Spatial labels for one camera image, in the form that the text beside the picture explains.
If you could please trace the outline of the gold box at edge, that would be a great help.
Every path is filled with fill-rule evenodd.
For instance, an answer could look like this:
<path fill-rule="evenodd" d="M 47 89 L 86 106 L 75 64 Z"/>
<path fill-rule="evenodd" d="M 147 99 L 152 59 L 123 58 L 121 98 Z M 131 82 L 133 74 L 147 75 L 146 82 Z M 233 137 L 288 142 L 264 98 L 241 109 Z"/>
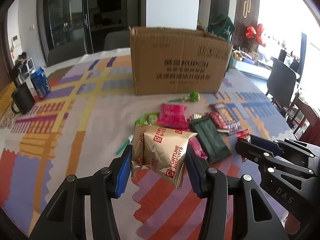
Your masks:
<path fill-rule="evenodd" d="M 0 94 L 0 118 L 4 115 L 4 113 L 7 111 L 9 106 L 12 103 L 12 93 L 15 91 L 16 86 L 14 82 L 9 83 Z"/>

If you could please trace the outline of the green plastic stick lollipop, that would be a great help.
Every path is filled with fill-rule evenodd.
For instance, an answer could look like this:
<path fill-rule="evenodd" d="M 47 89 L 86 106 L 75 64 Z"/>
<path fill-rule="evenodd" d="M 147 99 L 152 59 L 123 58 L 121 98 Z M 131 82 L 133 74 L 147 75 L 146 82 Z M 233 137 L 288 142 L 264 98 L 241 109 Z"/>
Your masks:
<path fill-rule="evenodd" d="M 133 134 L 129 135 L 127 141 L 125 141 L 123 145 L 117 150 L 116 155 L 122 154 L 126 146 L 132 143 L 132 140 L 133 140 Z"/>

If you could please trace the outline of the colourful patterned tablecloth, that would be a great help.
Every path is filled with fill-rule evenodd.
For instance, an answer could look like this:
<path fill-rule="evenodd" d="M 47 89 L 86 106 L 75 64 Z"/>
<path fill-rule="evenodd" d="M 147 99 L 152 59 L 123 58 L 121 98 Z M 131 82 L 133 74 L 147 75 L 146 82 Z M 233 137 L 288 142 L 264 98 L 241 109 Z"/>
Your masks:
<path fill-rule="evenodd" d="M 174 66 L 170 60 L 156 81 L 208 81 L 198 66 Z M 65 177 L 91 176 L 108 166 L 129 135 L 135 121 L 161 112 L 161 105 L 183 94 L 135 96 L 130 55 L 105 57 L 53 72 L 52 92 L 20 115 L 6 136 L 1 135 L 1 208 L 28 237 L 41 212 Z M 156 88 L 163 89 L 164 83 Z M 285 119 L 265 94 L 244 74 L 231 69 L 216 93 L 202 94 L 200 101 L 183 102 L 185 116 L 204 114 L 209 105 L 223 102 L 242 129 L 275 140 L 295 139 Z M 214 164 L 226 175 L 249 173 L 259 183 L 256 165 L 242 162 L 234 152 L 236 137 L 221 135 L 231 156 Z M 129 180 L 113 208 L 121 239 L 197 239 L 205 200 L 193 193 L 188 175 L 176 190 L 158 174 L 144 168 Z"/>

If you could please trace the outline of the gold fortune biscuits bag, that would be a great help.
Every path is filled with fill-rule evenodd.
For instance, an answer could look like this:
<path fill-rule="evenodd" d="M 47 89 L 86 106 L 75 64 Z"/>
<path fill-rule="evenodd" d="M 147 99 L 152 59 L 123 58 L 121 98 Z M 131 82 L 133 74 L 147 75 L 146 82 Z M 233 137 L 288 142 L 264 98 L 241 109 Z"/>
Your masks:
<path fill-rule="evenodd" d="M 132 141 L 131 176 L 146 167 L 170 182 L 182 186 L 185 155 L 197 133 L 147 124 L 137 124 Z"/>

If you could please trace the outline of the black mug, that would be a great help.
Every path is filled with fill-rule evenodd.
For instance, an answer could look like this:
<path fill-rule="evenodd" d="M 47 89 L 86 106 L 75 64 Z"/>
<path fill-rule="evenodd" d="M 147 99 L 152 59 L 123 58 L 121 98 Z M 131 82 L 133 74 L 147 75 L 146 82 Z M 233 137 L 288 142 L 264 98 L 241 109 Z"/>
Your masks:
<path fill-rule="evenodd" d="M 32 96 L 27 83 L 21 84 L 11 94 L 11 110 L 14 114 L 27 114 L 34 106 L 35 100 Z"/>

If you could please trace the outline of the red striped snack bar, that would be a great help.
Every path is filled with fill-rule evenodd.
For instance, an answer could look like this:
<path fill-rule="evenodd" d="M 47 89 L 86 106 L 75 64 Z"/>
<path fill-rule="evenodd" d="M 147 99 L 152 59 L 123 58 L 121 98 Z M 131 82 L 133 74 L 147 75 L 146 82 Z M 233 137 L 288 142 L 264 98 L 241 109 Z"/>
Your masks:
<path fill-rule="evenodd" d="M 229 132 L 229 128 L 219 112 L 212 111 L 207 113 L 207 115 L 210 117 L 210 119 L 214 123 L 218 132 L 221 132 L 221 133 Z"/>

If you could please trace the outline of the green candy pack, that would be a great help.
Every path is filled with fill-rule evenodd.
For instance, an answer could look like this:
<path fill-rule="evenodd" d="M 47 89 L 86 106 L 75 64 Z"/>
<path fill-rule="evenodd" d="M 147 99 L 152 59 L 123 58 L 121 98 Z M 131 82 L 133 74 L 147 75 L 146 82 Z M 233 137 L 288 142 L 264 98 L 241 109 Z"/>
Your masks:
<path fill-rule="evenodd" d="M 147 114 L 144 114 L 143 118 L 138 118 L 135 121 L 135 125 L 143 124 L 143 125 L 157 126 L 158 118 L 159 118 L 159 112 L 147 113 Z"/>

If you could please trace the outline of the dark green snack packet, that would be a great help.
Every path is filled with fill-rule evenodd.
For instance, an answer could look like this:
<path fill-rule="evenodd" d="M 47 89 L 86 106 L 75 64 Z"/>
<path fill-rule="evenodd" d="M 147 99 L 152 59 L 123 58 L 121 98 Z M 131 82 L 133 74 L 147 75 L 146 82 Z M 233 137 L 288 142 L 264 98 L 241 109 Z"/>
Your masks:
<path fill-rule="evenodd" d="M 210 117 L 205 116 L 200 119 L 191 120 L 189 128 L 192 132 L 197 133 L 196 137 L 207 155 L 208 163 L 216 163 L 231 155 L 230 150 L 223 142 Z"/>

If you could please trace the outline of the small red candy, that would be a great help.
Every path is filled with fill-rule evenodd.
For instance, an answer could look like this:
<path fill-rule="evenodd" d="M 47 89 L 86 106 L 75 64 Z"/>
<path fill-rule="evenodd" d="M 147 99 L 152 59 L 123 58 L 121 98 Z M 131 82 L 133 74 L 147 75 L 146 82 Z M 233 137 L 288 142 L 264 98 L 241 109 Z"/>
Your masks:
<path fill-rule="evenodd" d="M 251 135 L 250 135 L 249 129 L 247 128 L 247 129 L 237 131 L 236 138 L 237 138 L 237 141 L 244 140 L 246 142 L 251 142 Z"/>

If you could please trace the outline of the green Christmas stocking bag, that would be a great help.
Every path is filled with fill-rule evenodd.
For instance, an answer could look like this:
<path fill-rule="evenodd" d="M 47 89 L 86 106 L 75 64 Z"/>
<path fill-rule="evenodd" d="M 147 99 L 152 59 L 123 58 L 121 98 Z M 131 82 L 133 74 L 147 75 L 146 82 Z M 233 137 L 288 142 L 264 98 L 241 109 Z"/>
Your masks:
<path fill-rule="evenodd" d="M 207 32 L 231 43 L 231 36 L 235 31 L 235 26 L 228 15 L 219 14 L 212 23 L 208 24 Z"/>

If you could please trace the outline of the purple snack packet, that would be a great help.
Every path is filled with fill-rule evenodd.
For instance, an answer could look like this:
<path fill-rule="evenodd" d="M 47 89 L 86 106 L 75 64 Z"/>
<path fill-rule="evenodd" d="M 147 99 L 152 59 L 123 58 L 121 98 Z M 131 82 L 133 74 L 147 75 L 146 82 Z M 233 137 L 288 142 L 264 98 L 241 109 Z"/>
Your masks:
<path fill-rule="evenodd" d="M 226 122 L 229 132 L 227 133 L 228 135 L 234 135 L 237 131 L 241 129 L 240 122 L 236 120 L 235 116 L 231 113 L 229 108 L 226 106 L 224 103 L 215 103 L 215 104 L 210 104 L 210 112 L 212 111 L 217 111 L 220 113 L 224 121 Z"/>

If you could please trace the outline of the red ribbon bow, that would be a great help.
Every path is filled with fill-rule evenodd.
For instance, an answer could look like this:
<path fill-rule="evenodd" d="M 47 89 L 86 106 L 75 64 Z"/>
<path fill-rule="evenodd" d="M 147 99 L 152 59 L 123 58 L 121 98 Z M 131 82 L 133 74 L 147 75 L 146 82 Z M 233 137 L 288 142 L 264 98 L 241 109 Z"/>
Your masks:
<path fill-rule="evenodd" d="M 256 28 L 254 28 L 253 26 L 249 26 L 247 27 L 247 30 L 246 30 L 246 37 L 256 39 L 259 45 L 266 47 L 266 44 L 263 42 L 263 39 L 261 36 L 263 32 L 264 32 L 263 24 L 258 24 Z"/>

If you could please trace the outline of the blue soda can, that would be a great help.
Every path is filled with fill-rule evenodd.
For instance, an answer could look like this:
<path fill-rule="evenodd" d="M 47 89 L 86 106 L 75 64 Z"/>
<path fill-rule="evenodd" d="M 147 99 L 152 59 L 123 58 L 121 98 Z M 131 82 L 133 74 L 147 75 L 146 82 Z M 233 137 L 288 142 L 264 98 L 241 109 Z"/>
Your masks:
<path fill-rule="evenodd" d="M 51 92 L 51 86 L 44 70 L 41 67 L 33 69 L 30 74 L 30 80 L 40 99 L 43 99 L 49 95 Z"/>

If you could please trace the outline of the grey dining chair right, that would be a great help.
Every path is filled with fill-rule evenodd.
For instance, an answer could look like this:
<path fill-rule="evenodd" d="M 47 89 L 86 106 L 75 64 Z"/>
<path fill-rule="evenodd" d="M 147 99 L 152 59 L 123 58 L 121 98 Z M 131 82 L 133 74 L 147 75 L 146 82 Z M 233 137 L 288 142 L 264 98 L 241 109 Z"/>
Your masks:
<path fill-rule="evenodd" d="M 273 67 L 267 80 L 267 93 L 272 96 L 272 102 L 280 109 L 288 108 L 296 84 L 295 72 L 281 62 L 271 57 Z"/>

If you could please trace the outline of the pink snack packet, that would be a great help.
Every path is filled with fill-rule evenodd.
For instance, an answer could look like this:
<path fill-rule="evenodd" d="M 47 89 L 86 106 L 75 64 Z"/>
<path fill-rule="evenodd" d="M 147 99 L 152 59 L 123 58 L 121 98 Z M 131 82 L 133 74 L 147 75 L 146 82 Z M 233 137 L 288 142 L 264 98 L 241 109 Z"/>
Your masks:
<path fill-rule="evenodd" d="M 202 149 L 202 146 L 196 137 L 189 141 L 189 145 L 192 146 L 197 157 L 207 159 L 207 155 Z"/>
<path fill-rule="evenodd" d="M 161 105 L 161 111 L 157 119 L 157 124 L 168 128 L 188 128 L 189 123 L 185 116 L 186 109 L 187 106 L 185 105 L 172 105 L 163 103 Z"/>

